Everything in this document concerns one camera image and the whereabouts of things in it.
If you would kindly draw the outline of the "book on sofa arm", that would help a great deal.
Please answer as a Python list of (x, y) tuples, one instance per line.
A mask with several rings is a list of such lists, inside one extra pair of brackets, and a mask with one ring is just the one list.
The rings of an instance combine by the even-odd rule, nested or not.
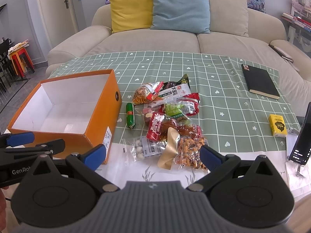
[(281, 58), (293, 63), (293, 58), (288, 54), (286, 53), (284, 50), (282, 50), (281, 48), (277, 47), (277, 46), (274, 46), (274, 45), (271, 45), (269, 44), (269, 47), (272, 48)]

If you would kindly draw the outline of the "person's left hand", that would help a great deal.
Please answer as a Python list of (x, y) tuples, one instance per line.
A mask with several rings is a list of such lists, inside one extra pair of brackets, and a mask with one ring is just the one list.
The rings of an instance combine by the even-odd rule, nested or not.
[(3, 190), (7, 190), (8, 188), (7, 186), (0, 190), (0, 231), (6, 228), (6, 199)]

